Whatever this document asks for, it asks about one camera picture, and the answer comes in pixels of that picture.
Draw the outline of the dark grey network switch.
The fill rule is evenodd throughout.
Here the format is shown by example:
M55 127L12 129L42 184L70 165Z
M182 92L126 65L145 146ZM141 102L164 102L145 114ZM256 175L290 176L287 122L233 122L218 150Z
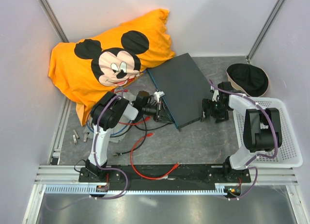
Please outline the dark grey network switch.
M178 130L201 119L202 100L211 99L211 86L186 53L147 69Z

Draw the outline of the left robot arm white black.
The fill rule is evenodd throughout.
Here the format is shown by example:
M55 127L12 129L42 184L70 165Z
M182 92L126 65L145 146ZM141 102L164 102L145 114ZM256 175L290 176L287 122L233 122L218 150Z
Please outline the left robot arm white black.
M94 127L92 151L86 160L85 167L90 177L101 182L106 178L107 151L113 129L120 119L125 117L131 121L142 115L156 115L156 106L148 103L148 96L138 96L130 102L121 95L107 92L92 108L91 117Z

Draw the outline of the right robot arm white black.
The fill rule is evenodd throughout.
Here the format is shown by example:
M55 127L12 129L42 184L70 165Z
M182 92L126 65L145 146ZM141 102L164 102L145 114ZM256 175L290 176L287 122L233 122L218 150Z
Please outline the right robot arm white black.
M239 177L239 172L248 169L259 157L274 159L282 144L279 110L266 108L246 94L233 89L230 82L211 85L212 98L201 102L201 120L208 117L215 123L229 119L229 111L236 111L244 117L243 143L236 153L227 157L222 166L222 176L227 182Z

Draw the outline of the black cap with beige brim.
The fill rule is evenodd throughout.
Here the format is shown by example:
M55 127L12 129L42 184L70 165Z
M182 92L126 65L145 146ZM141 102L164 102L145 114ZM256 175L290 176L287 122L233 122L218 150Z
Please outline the black cap with beige brim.
M226 74L228 81L237 91L251 97L263 96L269 87L269 78L264 70L250 64L232 64Z

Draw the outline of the grey crumpled cloth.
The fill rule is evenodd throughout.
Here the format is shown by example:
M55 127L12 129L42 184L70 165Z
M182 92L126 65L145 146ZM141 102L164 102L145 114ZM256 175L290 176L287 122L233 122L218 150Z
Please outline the grey crumpled cloth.
M117 89L115 93L119 95L123 95L125 98L129 98L132 95L129 89L123 89L123 90ZM87 117L86 127L84 129L84 133L88 133L88 139L92 140L94 137L94 130L91 124L91 119L92 119L91 114L89 113ZM121 124L117 125L117 129L111 134L111 137L119 138L120 136L125 134L125 132L128 130L129 127L130 125L123 125L123 127L121 128Z

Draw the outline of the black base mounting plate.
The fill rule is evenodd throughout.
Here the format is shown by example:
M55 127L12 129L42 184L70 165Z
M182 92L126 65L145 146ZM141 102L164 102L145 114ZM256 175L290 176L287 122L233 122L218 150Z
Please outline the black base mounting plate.
M109 187L126 190L133 189L212 189L216 184L250 183L250 173L223 173L222 164L180 164L173 169L172 164L111 165L107 170L94 174L81 168L79 182L107 182Z

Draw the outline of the white perforated plastic basket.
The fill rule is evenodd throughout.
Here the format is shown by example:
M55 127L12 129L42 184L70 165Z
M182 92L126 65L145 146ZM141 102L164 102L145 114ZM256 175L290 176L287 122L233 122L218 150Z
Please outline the white perforated plastic basket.
M282 144L278 150L277 156L274 159L259 157L254 160L250 166L256 166L258 168L300 167L303 163L303 159L284 103L277 98L269 97L253 97L252 100L257 102L261 107L276 108L279 110Z

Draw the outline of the orange Mickey Mouse pillow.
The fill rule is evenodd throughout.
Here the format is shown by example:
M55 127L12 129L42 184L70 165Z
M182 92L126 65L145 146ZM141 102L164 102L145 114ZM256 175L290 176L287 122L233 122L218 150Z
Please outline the orange Mickey Mouse pillow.
M156 9L95 37L54 47L48 77L75 102L81 125L107 92L127 86L147 68L175 56L168 17L167 9Z

